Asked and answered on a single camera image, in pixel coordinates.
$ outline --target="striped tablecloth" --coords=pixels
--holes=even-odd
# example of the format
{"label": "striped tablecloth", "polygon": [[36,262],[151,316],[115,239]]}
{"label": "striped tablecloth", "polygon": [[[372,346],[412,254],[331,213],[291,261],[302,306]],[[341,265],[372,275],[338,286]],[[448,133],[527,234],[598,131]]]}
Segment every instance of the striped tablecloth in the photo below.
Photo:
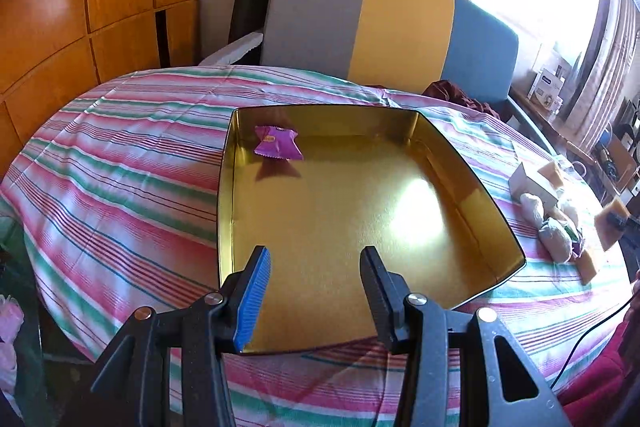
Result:
{"label": "striped tablecloth", "polygon": [[[418,108],[462,154],[506,216],[527,266],[463,311],[493,307],[545,377],[578,336],[630,296],[616,246],[587,286],[556,266],[511,201],[516,166],[546,153],[485,114],[322,74],[264,67],[143,71],[102,84],[53,116],[2,181],[0,244],[28,253],[41,298],[66,335],[96,359],[142,305],[187,306],[218,285],[216,189],[236,107],[353,103]],[[600,205],[565,162],[588,234]],[[561,389],[600,352],[622,316],[580,345]],[[374,340],[309,354],[227,357],[239,425],[390,425],[403,357]],[[449,419],[460,406],[460,362],[450,356]],[[179,351],[172,407],[180,409]]]}

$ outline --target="red cloth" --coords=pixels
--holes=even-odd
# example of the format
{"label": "red cloth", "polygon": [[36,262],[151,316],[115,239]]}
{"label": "red cloth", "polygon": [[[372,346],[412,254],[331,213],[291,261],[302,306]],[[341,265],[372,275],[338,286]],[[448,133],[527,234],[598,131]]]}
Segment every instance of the red cloth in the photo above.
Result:
{"label": "red cloth", "polygon": [[574,427],[600,427],[620,402],[625,366],[618,354],[628,322],[622,322],[602,352],[558,400]]}
{"label": "red cloth", "polygon": [[469,107],[479,112],[485,112],[500,120],[500,115],[496,113],[488,103],[478,102],[469,98],[465,92],[456,84],[452,84],[448,80],[438,80],[424,90],[423,96],[430,96],[438,100],[446,100],[447,102]]}

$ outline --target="patterned curtain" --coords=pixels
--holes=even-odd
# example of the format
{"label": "patterned curtain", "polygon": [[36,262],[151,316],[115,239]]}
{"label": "patterned curtain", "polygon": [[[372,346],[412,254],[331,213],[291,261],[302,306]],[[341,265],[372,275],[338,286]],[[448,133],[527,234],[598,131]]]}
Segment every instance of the patterned curtain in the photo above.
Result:
{"label": "patterned curtain", "polygon": [[566,118],[572,141],[590,151],[620,107],[622,85],[636,50],[638,9],[633,0],[610,0],[596,61]]}

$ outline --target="gold tray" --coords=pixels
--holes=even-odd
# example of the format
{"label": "gold tray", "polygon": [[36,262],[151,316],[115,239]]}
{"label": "gold tray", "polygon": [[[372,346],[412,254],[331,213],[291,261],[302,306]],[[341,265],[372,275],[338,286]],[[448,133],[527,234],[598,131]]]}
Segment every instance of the gold tray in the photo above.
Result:
{"label": "gold tray", "polygon": [[[254,153],[256,125],[298,131],[302,161]],[[220,280],[255,245],[271,279],[244,352],[314,349],[376,334],[358,258],[374,245],[412,291],[456,307],[525,266],[474,172],[419,112],[278,105],[233,112],[218,192]]]}

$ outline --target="silver screw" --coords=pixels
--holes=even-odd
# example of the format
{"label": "silver screw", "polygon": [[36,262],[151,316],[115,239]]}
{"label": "silver screw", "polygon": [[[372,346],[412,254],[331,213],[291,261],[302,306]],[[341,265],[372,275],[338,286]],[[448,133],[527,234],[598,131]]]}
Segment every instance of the silver screw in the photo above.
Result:
{"label": "silver screw", "polygon": [[218,292],[207,293],[204,296],[204,301],[209,306],[215,306],[216,304],[220,304],[224,299],[225,298],[222,296],[222,293],[218,293]]}
{"label": "silver screw", "polygon": [[153,312],[149,306],[142,306],[133,312],[133,316],[139,321],[146,321]]}
{"label": "silver screw", "polygon": [[491,308],[480,308],[478,310],[478,318],[484,322],[493,322],[498,318],[498,314]]}
{"label": "silver screw", "polygon": [[409,293],[409,295],[406,296],[406,299],[414,306],[422,306],[424,304],[427,304],[427,297],[425,297],[421,293]]}

